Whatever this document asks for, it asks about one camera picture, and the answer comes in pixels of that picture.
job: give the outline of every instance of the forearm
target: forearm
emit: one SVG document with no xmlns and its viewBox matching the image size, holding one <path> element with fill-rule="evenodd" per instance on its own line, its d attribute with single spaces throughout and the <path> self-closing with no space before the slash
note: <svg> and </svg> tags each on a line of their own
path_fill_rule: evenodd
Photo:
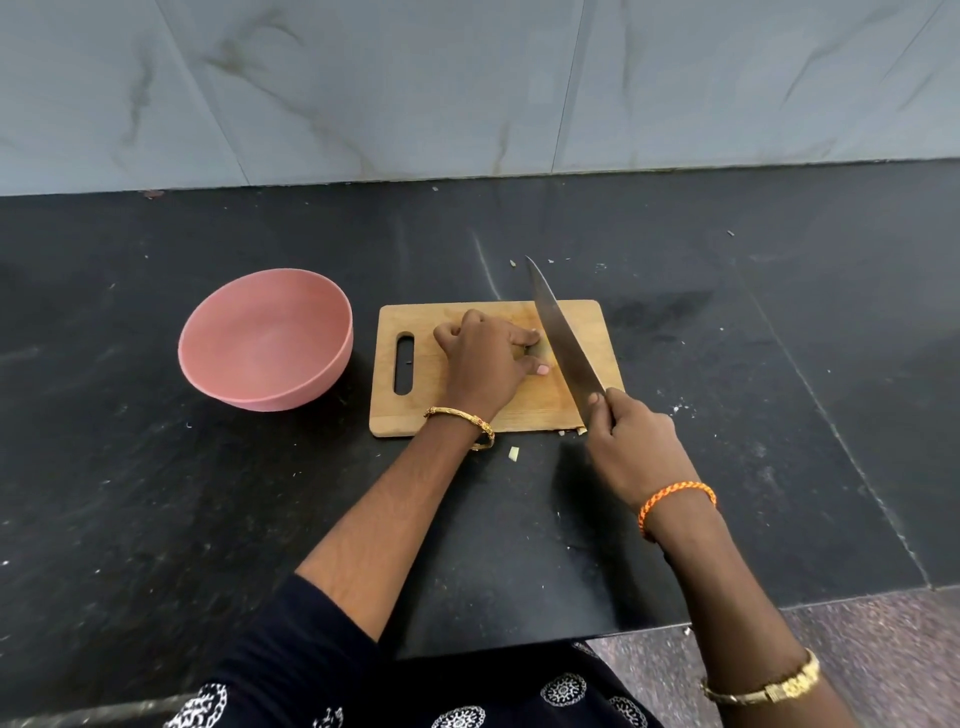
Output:
<svg viewBox="0 0 960 728">
<path fill-rule="evenodd" d="M 753 692 L 796 674 L 807 659 L 803 646 L 704 495 L 675 494 L 657 509 L 650 527 L 684 590 L 710 687 L 727 694 Z M 799 699 L 721 707 L 720 713 L 728 728 L 856 725 L 825 679 Z"/>
<path fill-rule="evenodd" d="M 378 640 L 423 538 L 479 430 L 432 417 L 297 573 Z"/>
</svg>

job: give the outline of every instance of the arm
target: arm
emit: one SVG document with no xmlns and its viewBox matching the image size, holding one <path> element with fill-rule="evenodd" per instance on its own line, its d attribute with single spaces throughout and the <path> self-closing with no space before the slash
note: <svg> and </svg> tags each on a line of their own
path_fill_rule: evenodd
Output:
<svg viewBox="0 0 960 728">
<path fill-rule="evenodd" d="M 443 406 L 486 422 L 509 402 L 528 374 L 549 370 L 533 356 L 514 360 L 511 346 L 540 339 L 479 311 L 460 326 L 434 331 L 449 358 Z M 450 480 L 480 429 L 449 415 L 431 417 L 373 487 L 326 534 L 297 573 L 378 640 Z"/>
<path fill-rule="evenodd" d="M 434 331 L 449 358 L 442 404 L 489 422 L 528 374 L 512 346 L 540 335 L 469 311 Z M 437 507 L 480 429 L 431 417 L 396 462 L 310 552 L 168 726 L 342 726 L 343 706 L 375 667 L 375 641 Z"/>
<path fill-rule="evenodd" d="M 596 396 L 588 437 L 598 472 L 635 513 L 659 489 L 700 480 L 673 420 L 619 390 Z M 797 672 L 806 662 L 804 648 L 757 584 L 705 494 L 687 490 L 664 498 L 645 525 L 680 581 L 714 691 L 752 692 Z M 720 716 L 726 728 L 856 726 L 823 678 L 798 699 L 721 706 Z"/>
</svg>

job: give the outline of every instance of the hand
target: hand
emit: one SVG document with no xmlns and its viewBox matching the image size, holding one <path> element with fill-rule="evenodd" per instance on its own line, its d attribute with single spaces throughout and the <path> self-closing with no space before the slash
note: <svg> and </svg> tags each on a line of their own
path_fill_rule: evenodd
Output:
<svg viewBox="0 0 960 728">
<path fill-rule="evenodd" d="M 546 375 L 550 367 L 535 356 L 514 359 L 511 346 L 529 347 L 540 332 L 471 309 L 457 326 L 446 322 L 433 330 L 449 360 L 446 394 L 439 402 L 489 422 L 514 398 L 527 375 Z"/>
<path fill-rule="evenodd" d="M 669 416 L 612 387 L 589 401 L 587 450 L 593 467 L 634 513 L 661 488 L 700 480 Z"/>
</svg>

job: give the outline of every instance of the black countertop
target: black countertop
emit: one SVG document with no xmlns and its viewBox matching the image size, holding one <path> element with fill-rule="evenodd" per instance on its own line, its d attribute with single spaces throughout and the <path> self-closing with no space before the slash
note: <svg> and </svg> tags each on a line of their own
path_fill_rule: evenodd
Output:
<svg viewBox="0 0 960 728">
<path fill-rule="evenodd" d="M 960 581 L 958 188 L 927 163 L 0 200 L 0 717 L 196 687 L 403 447 L 367 428 L 379 307 L 529 299 L 524 255 L 600 302 L 779 605 Z M 280 266 L 347 292 L 343 378 L 274 414 L 191 389 L 190 311 Z M 506 434 L 458 473 L 384 644 L 684 619 L 583 441 Z"/>
</svg>

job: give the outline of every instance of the sleeve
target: sleeve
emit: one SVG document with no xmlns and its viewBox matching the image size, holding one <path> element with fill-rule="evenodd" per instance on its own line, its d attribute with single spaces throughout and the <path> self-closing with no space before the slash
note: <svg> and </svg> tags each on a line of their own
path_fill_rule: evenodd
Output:
<svg viewBox="0 0 960 728">
<path fill-rule="evenodd" d="M 165 726 L 340 728 L 344 704 L 379 662 L 376 643 L 293 574 Z"/>
</svg>

